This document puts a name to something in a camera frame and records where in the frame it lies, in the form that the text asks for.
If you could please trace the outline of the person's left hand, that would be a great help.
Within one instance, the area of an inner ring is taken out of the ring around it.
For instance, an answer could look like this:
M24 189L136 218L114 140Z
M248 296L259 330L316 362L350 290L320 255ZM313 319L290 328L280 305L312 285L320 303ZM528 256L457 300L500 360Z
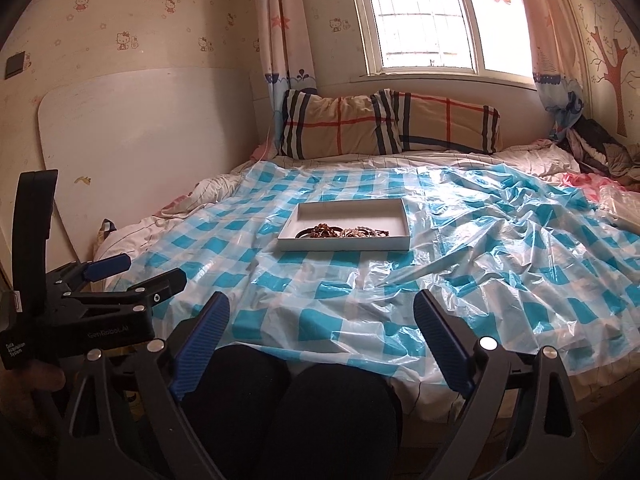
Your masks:
M2 391L60 391L65 386L64 372L51 364L30 362L25 368L2 370Z

